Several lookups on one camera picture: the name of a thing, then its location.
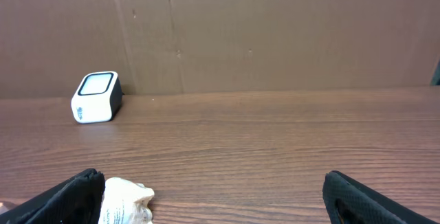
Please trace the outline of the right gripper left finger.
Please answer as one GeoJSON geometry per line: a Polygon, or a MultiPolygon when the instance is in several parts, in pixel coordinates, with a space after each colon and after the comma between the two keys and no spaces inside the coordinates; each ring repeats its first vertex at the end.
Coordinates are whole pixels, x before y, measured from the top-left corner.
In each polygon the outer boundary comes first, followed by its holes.
{"type": "Polygon", "coordinates": [[[88,168],[1,215],[6,224],[96,224],[105,176],[88,168]]]}

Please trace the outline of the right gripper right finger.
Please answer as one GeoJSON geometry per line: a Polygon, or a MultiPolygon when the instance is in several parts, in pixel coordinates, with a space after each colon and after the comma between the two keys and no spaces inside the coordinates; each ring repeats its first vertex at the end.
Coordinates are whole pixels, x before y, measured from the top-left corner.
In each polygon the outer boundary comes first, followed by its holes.
{"type": "Polygon", "coordinates": [[[332,224],[436,224],[347,175],[325,175],[322,198],[332,224]]]}

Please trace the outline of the beige plastic pouch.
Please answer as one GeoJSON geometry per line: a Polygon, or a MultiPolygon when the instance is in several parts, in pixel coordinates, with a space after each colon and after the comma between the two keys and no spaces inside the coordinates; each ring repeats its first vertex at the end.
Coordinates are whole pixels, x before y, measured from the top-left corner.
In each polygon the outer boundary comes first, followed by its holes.
{"type": "Polygon", "coordinates": [[[142,183],[107,179],[98,224],[153,224],[148,204],[154,196],[153,189],[142,183]]]}

